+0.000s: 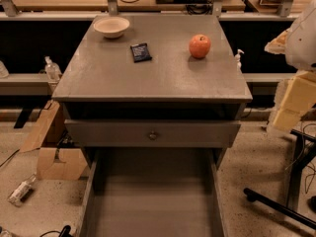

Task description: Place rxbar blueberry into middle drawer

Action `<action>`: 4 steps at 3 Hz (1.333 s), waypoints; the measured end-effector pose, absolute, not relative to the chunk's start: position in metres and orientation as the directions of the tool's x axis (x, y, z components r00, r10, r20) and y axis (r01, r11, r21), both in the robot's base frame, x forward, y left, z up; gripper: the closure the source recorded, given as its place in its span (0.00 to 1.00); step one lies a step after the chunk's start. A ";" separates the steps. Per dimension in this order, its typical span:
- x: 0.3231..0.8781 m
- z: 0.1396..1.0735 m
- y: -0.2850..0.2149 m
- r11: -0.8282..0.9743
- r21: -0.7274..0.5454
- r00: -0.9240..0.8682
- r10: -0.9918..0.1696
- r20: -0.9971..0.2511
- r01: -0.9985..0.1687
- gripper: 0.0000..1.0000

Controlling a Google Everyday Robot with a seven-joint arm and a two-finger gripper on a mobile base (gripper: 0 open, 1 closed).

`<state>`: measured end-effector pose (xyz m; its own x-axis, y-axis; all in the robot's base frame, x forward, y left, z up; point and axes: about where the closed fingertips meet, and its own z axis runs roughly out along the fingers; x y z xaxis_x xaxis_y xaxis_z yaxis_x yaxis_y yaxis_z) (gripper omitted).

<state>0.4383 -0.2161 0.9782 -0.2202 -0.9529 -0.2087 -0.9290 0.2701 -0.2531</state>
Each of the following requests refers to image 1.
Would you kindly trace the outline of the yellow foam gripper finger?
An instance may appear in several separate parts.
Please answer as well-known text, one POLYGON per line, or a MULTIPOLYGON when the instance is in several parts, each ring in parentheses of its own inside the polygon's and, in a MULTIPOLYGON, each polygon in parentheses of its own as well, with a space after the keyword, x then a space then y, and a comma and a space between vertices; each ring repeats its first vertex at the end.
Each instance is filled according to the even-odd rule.
POLYGON ((280 33, 276 38, 268 42, 265 51, 272 54, 285 54, 285 44, 288 30, 280 33))
POLYGON ((315 104, 316 83, 294 77, 289 81, 284 97, 277 108, 273 127, 282 131, 291 131, 315 104))

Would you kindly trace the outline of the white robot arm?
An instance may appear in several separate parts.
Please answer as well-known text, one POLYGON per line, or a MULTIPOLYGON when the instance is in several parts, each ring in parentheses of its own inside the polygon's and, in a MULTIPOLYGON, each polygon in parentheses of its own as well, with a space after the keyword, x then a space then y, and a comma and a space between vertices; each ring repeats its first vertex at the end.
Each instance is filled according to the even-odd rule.
POLYGON ((316 104, 316 0, 265 51, 284 54, 286 63, 297 70, 277 85, 275 109, 269 119, 271 127, 290 131, 316 104))

